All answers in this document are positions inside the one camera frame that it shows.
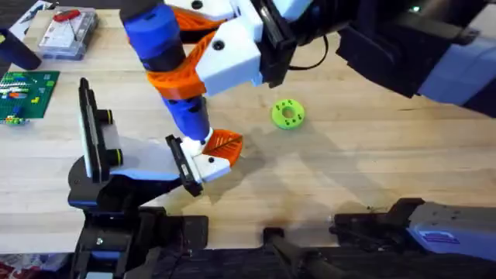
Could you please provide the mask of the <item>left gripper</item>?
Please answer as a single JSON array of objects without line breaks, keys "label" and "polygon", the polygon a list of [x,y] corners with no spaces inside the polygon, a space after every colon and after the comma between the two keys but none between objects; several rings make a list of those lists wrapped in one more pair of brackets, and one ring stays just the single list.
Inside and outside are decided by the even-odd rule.
[{"label": "left gripper", "polygon": [[202,183],[230,172],[240,157],[243,136],[227,129],[210,129],[204,139],[169,135],[162,140],[121,136],[115,124],[102,127],[109,149],[117,149],[121,163],[109,168],[111,175],[134,181],[179,181],[193,196],[203,192]]}]

